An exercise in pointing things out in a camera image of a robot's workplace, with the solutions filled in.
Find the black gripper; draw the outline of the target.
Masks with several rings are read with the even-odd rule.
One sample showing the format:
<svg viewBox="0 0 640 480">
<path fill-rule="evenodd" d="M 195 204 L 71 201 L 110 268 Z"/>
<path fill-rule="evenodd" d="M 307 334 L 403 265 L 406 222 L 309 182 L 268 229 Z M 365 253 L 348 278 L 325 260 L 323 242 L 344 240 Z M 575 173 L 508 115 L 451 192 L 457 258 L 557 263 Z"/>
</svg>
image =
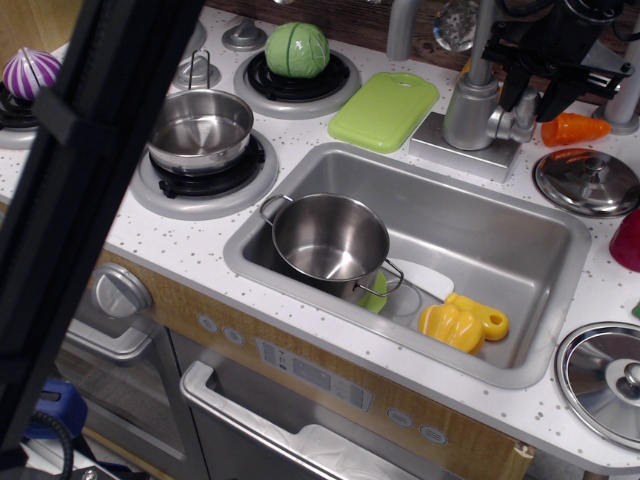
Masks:
<svg viewBox="0 0 640 480">
<path fill-rule="evenodd" d="M 505 72 L 500 106 L 507 112 L 526 93 L 538 93 L 531 78 L 549 81 L 538 123 L 555 120 L 584 94 L 613 98 L 628 76 L 622 58 L 596 45 L 623 12 L 622 1 L 551 1 L 549 6 L 539 19 L 494 22 L 482 54 Z"/>
</svg>

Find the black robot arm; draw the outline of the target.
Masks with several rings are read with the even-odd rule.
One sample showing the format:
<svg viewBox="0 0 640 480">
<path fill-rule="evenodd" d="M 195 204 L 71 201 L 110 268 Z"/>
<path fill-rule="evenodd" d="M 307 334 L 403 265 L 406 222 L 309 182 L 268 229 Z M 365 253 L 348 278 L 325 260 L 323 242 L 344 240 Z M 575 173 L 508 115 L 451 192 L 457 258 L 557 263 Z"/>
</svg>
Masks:
<svg viewBox="0 0 640 480">
<path fill-rule="evenodd" d="M 535 117 L 546 123 L 583 95 L 613 99 L 635 73 L 600 42 L 608 29 L 623 41 L 639 39 L 617 29 L 623 1 L 536 1 L 528 9 L 509 9 L 501 1 L 499 7 L 511 18 L 492 24 L 482 58 L 505 72 L 499 100 L 505 111 L 516 107 L 533 77 L 547 81 Z"/>
</svg>

